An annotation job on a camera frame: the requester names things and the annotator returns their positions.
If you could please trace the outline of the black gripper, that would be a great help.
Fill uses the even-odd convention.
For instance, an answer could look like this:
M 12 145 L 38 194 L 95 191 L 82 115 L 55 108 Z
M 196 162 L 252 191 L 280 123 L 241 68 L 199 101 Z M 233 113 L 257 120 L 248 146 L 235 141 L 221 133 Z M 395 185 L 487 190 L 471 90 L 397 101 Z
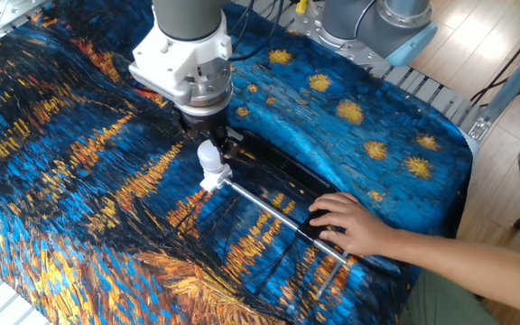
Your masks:
M 208 116 L 181 113 L 183 131 L 194 141 L 209 140 L 218 149 L 221 161 L 233 159 L 239 153 L 244 136 L 228 126 L 227 112 L 219 111 Z

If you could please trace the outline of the person's right hand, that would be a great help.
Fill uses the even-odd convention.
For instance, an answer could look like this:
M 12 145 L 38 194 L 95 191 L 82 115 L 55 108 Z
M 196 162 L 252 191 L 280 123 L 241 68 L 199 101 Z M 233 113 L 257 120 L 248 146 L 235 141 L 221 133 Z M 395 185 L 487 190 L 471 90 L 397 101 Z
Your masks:
M 337 192 L 318 197 L 310 212 L 326 213 L 310 221 L 313 227 L 336 227 L 339 230 L 322 230 L 319 238 L 340 246 L 352 255 L 391 256 L 392 235 L 395 230 L 386 225 L 350 194 Z

